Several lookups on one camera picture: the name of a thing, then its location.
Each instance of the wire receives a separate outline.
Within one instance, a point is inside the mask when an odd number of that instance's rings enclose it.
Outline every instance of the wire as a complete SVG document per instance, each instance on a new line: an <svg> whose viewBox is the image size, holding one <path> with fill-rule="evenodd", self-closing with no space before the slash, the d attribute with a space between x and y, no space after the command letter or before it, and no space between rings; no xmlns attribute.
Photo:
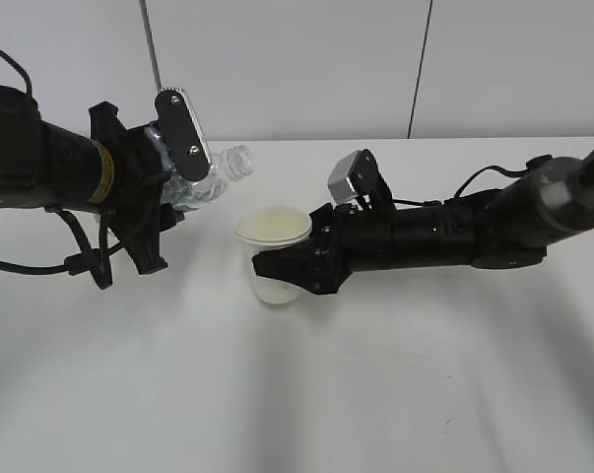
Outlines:
<svg viewBox="0 0 594 473"><path fill-rule="evenodd" d="M108 216L101 214L99 219L99 262L103 277L108 286L112 285L112 268L108 251Z"/></svg>
<svg viewBox="0 0 594 473"><path fill-rule="evenodd" d="M464 183L463 185L461 185L458 190L456 191L456 193L454 194L454 198L458 199L461 197L461 195L463 194L463 191L472 183L472 181L474 179L476 179L479 175L481 175L483 172L485 172L486 170L494 170L496 172L499 172L500 174L502 174L505 177L511 177L513 179L519 178L519 177L524 177L526 174L529 173L529 169L524 169L524 170L508 170L505 168L502 168L500 166L487 166L486 168L482 168L480 170L477 170L476 172L474 172Z"/></svg>
<svg viewBox="0 0 594 473"><path fill-rule="evenodd" d="M62 219L62 221L67 224L69 230L73 234L73 237L76 239L76 243L82 252L82 255L85 259L85 263L89 272L93 276L94 281L98 285L100 289L106 289L110 287L112 284L112 276L110 272L106 273L106 268L102 267L102 260L101 260L101 252L97 252L93 250L91 244L89 243L89 239L87 238L87 234L84 233L84 229L80 225L80 222L73 215L71 212L67 210L54 210L55 214L58 215ZM102 232L108 231L107 219L102 218L99 221L99 237L101 238Z"/></svg>
<svg viewBox="0 0 594 473"><path fill-rule="evenodd" d="M128 232L128 234L125 235L124 238L120 238L119 242L110 249L111 255L115 254L117 251L123 249L130 242L130 240L132 238L134 238L137 235L137 233L139 233L139 231L141 231L141 229L144 228L144 226L148 223L148 219L150 218L150 213L154 209L156 202L157 202L156 200L151 200L151 202L148 203L148 205L146 205L144 213L141 216L141 219L139 220L139 222L137 222L137 225L135 225L135 227L130 232Z"/></svg>
<svg viewBox="0 0 594 473"><path fill-rule="evenodd" d="M394 204L411 205L413 207L429 207L430 205L440 205L438 200L429 200L426 202L417 202L415 200L393 199Z"/></svg>
<svg viewBox="0 0 594 473"><path fill-rule="evenodd" d="M15 61L12 57L10 57L7 52L5 52L1 49L0 49L0 58L3 59L8 64L10 64L12 66L12 68L15 71L17 71L19 73L19 75L23 78L23 80L25 81L26 94L31 97L32 96L32 80L30 79L30 75L28 74L28 71L26 71L23 68L23 66L21 66L21 64L19 64L17 61Z"/></svg>
<svg viewBox="0 0 594 473"><path fill-rule="evenodd" d="M66 273L67 267L64 264L58 266L23 266L21 264L0 261L0 271L24 274L27 276L49 276L52 274Z"/></svg>

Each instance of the white table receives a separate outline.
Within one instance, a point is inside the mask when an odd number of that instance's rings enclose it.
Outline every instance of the white table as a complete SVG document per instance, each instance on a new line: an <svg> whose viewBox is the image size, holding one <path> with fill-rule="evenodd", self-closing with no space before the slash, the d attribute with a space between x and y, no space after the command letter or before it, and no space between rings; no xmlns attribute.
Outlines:
<svg viewBox="0 0 594 473"><path fill-rule="evenodd" d="M168 270L117 257L106 292L0 273L0 473L594 471L594 232L534 268L357 274L272 309L231 229L251 207L328 201L357 148L396 196L441 199L594 138L248 145L258 172L164 234ZM59 219L0 212L0 257L73 252Z"/></svg>

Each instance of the bottle neck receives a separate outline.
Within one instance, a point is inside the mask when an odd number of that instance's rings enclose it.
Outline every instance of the bottle neck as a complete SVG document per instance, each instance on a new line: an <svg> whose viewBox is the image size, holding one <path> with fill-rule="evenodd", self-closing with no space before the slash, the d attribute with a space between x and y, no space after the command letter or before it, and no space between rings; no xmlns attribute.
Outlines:
<svg viewBox="0 0 594 473"><path fill-rule="evenodd" d="M243 145L212 154L212 161L219 172L232 182L238 182L255 171L252 153Z"/></svg>

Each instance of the white wall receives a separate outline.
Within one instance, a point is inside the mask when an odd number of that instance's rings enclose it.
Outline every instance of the white wall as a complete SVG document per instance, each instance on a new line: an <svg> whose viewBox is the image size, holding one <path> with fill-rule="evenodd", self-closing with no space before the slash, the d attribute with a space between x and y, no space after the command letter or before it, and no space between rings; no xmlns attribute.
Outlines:
<svg viewBox="0 0 594 473"><path fill-rule="evenodd" d="M149 2L211 139L405 137L428 0Z"/></svg>
<svg viewBox="0 0 594 473"><path fill-rule="evenodd" d="M135 0L0 2L0 48L30 73L43 119L74 131L104 100L128 126L156 118L145 44ZM23 87L1 59L0 84Z"/></svg>
<svg viewBox="0 0 594 473"><path fill-rule="evenodd" d="M414 137L594 135L594 0L434 0Z"/></svg>
<svg viewBox="0 0 594 473"><path fill-rule="evenodd" d="M149 1L210 139L405 138L429 0ZM0 3L46 120L155 117L136 0ZM0 82L19 84L0 63ZM594 135L594 0L433 0L413 137Z"/></svg>

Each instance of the cup rim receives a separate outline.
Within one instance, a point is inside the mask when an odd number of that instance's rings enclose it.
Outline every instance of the cup rim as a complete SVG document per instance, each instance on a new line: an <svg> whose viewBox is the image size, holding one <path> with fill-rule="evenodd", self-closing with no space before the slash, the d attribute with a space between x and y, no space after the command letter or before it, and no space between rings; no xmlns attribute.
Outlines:
<svg viewBox="0 0 594 473"><path fill-rule="evenodd" d="M261 213L268 210L287 210L291 213L299 213L301 216L305 216L307 218L307 228L305 228L302 232L297 235L290 236L290 237L281 237L281 238L251 238L249 236L243 235L240 230L240 224L245 218L250 218L251 215L255 213ZM297 207L290 207L288 205L267 205L265 207L259 207L257 209L250 210L243 215L239 216L239 218L235 221L234 224L234 231L237 237L247 243L250 244L257 244L260 246L280 246L286 244L294 244L298 243L303 240L303 238L310 234L312 230L312 220L308 214L303 212L301 209Z"/></svg>

